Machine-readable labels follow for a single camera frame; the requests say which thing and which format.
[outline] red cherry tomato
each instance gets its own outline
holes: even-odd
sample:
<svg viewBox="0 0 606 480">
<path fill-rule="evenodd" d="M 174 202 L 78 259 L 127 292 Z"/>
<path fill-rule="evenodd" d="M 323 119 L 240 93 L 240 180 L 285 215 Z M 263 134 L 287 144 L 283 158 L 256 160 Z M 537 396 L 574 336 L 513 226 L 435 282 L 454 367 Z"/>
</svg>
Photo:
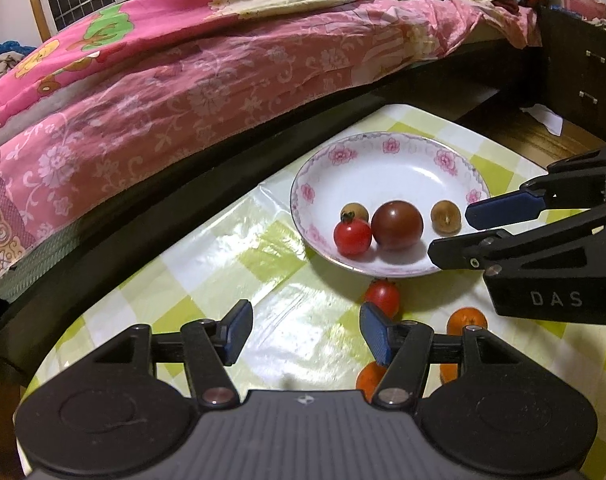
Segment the red cherry tomato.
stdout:
<svg viewBox="0 0 606 480">
<path fill-rule="evenodd" d="M 393 318 L 401 306 L 401 293 L 398 287 L 387 280 L 374 280 L 365 292 L 365 301 L 371 301 L 387 317 Z"/>
<path fill-rule="evenodd" d="M 357 256 L 367 251 L 372 244 L 372 229 L 360 218 L 343 215 L 334 228 L 334 243 L 343 256 Z"/>
</svg>

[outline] orange fruit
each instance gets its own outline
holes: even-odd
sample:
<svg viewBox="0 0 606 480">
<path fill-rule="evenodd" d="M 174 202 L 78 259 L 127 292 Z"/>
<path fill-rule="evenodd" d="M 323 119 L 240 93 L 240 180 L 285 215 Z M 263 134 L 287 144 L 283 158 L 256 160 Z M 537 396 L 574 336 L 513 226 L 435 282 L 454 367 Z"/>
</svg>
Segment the orange fruit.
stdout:
<svg viewBox="0 0 606 480">
<path fill-rule="evenodd" d="M 448 334 L 463 335 L 464 327 L 478 325 L 487 329 L 487 319 L 483 313 L 472 306 L 457 310 L 449 317 Z M 442 364 L 440 366 L 440 383 L 446 384 L 458 378 L 457 364 Z"/>
<path fill-rule="evenodd" d="M 368 402 L 372 402 L 372 396 L 387 372 L 387 368 L 380 366 L 376 361 L 371 362 L 361 370 L 356 378 L 356 389 L 362 390 Z"/>
<path fill-rule="evenodd" d="M 457 364 L 442 364 L 440 366 L 440 383 L 446 384 L 458 378 Z"/>
<path fill-rule="evenodd" d="M 467 325 L 478 325 L 487 329 L 487 319 L 477 308 L 466 306 L 449 317 L 448 334 L 463 335 L 463 329 Z"/>
</svg>

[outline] table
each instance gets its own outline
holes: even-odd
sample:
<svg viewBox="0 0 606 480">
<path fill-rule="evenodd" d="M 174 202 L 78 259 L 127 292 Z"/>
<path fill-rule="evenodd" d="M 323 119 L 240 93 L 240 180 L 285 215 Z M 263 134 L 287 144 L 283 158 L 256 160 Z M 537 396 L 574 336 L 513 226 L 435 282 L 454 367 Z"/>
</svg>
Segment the table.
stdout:
<svg viewBox="0 0 606 480">
<path fill-rule="evenodd" d="M 466 156 L 492 195 L 544 170 L 495 142 L 408 105 L 388 105 L 334 139 L 395 131 L 439 140 Z M 305 155 L 195 229 L 95 304 L 49 352 L 27 394 L 134 323 L 175 332 L 193 319 L 219 319 L 238 299 L 254 305 L 254 330 L 228 373 L 241 396 L 251 388 L 351 389 L 372 355 L 358 329 L 369 279 L 327 262 L 303 244 L 289 213 L 289 191 Z M 545 212 L 513 233 L 576 211 Z M 496 316 L 480 272 L 448 271 L 400 280 L 403 319 L 445 332 L 449 315 L 475 306 L 489 329 L 581 391 L 596 407 L 599 430 L 584 472 L 606 478 L 606 327 Z M 182 365 L 158 377 L 183 394 Z M 426 395 L 440 385 L 433 367 Z"/>
</svg>

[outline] blue gripper pad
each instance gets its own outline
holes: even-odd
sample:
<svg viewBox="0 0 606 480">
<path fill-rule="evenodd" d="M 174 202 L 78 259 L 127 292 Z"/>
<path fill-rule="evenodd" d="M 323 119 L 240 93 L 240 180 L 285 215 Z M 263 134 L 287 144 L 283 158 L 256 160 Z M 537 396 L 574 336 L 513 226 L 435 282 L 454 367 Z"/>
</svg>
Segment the blue gripper pad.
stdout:
<svg viewBox="0 0 606 480">
<path fill-rule="evenodd" d="M 376 362 L 389 366 L 392 362 L 392 348 L 387 337 L 391 322 L 374 303 L 363 303 L 358 316 L 360 333 L 368 344 Z"/>
<path fill-rule="evenodd" d="M 252 304 L 247 300 L 239 301 L 221 320 L 221 323 L 227 325 L 224 365 L 231 366 L 237 361 L 252 332 L 254 326 Z"/>
<path fill-rule="evenodd" d="M 514 191 L 467 206 L 465 219 L 478 230 L 535 220 L 547 207 L 542 197 Z"/>
</svg>

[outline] plate rim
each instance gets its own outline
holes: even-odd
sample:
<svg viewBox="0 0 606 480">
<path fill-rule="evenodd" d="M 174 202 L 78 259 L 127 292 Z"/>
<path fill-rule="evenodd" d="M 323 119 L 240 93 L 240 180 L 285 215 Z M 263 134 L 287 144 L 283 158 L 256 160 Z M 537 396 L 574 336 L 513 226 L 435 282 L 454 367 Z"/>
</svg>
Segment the plate rim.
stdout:
<svg viewBox="0 0 606 480">
<path fill-rule="evenodd" d="M 480 171 L 478 171 L 475 167 L 475 165 L 473 165 L 470 160 L 468 160 L 468 158 L 466 156 L 461 155 L 457 150 L 454 150 L 451 146 L 448 146 L 442 142 L 440 142 L 439 140 L 436 139 L 430 139 L 429 137 L 423 137 L 420 135 L 416 135 L 416 134 L 411 134 L 411 133 L 406 133 L 406 132 L 384 132 L 384 131 L 375 131 L 375 132 L 363 132 L 363 133 L 359 133 L 359 134 L 352 134 L 350 136 L 347 137 L 343 137 L 342 139 L 336 139 L 334 140 L 334 142 L 332 142 L 331 144 L 325 145 L 325 146 L 321 146 L 319 147 L 305 162 L 304 164 L 301 166 L 301 168 L 296 172 L 296 176 L 294 177 L 294 181 L 292 182 L 292 186 L 289 189 L 289 213 L 291 214 L 292 217 L 292 221 L 294 222 L 294 227 L 296 228 L 296 230 L 298 231 L 298 234 L 300 235 L 300 237 L 303 239 L 303 242 L 305 244 L 307 244 L 312 250 L 314 250 L 317 254 L 319 254 L 320 256 L 322 256 L 323 258 L 325 258 L 326 260 L 328 260 L 329 262 L 342 267 L 344 269 L 347 270 L 351 270 L 352 272 L 356 272 L 357 274 L 362 274 L 364 276 L 370 276 L 372 278 L 396 278 L 396 279 L 404 279 L 404 278 L 418 278 L 420 276 L 429 276 L 430 274 L 435 274 L 437 272 L 440 272 L 442 269 L 435 266 L 434 264 L 432 264 L 432 267 L 430 269 L 428 269 L 427 271 L 422 270 L 419 272 L 416 272 L 415 274 L 397 274 L 395 276 L 383 276 L 383 275 L 378 275 L 372 272 L 367 272 L 363 269 L 359 269 L 357 267 L 353 267 L 350 266 L 349 264 L 343 263 L 337 259 L 335 259 L 333 256 L 325 253 L 324 251 L 318 250 L 314 245 L 312 245 L 308 240 L 307 237 L 305 237 L 305 235 L 301 232 L 301 225 L 300 225 L 300 219 L 297 219 L 296 216 L 294 215 L 293 211 L 293 205 L 294 205 L 294 188 L 296 187 L 296 184 L 298 182 L 299 177 L 301 177 L 301 174 L 303 173 L 303 170 L 305 170 L 306 168 L 308 168 L 308 166 L 310 166 L 311 161 L 319 154 L 321 153 L 323 150 L 331 150 L 332 147 L 336 146 L 337 144 L 340 144 L 342 142 L 346 142 L 347 140 L 350 139 L 354 139 L 355 137 L 363 137 L 366 138 L 366 136 L 368 135 L 372 135 L 372 134 L 379 134 L 379 135 L 402 135 L 405 137 L 411 137 L 413 139 L 419 139 L 422 140 L 423 142 L 428 142 L 431 143 L 437 147 L 440 148 L 445 148 L 446 150 L 454 153 L 455 155 L 459 156 L 468 166 L 470 166 L 480 177 L 480 186 L 482 188 L 482 190 L 484 192 L 487 193 L 488 197 L 491 197 L 492 195 L 490 194 L 490 190 L 489 187 L 487 186 L 487 183 L 483 177 L 483 175 L 481 174 Z"/>
</svg>

